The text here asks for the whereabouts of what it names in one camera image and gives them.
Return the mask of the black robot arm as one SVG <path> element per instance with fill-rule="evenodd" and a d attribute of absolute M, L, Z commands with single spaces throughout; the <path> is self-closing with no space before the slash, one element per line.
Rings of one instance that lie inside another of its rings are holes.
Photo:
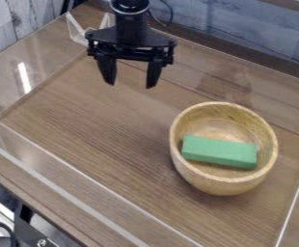
<path fill-rule="evenodd" d="M 163 67 L 174 63 L 177 40 L 149 24 L 150 0 L 111 0 L 110 7 L 115 25 L 86 32 L 89 55 L 110 85 L 115 85 L 119 60 L 147 62 L 146 88 L 151 89 L 158 85 Z"/>

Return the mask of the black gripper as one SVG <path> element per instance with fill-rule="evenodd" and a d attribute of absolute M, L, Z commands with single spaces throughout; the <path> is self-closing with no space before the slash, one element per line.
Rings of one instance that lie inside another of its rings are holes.
<path fill-rule="evenodd" d="M 150 62 L 146 88 L 158 85 L 163 66 L 174 61 L 177 41 L 151 28 L 147 13 L 137 15 L 115 14 L 113 27 L 86 32 L 89 55 L 97 58 L 102 77 L 115 85 L 117 59 Z"/>

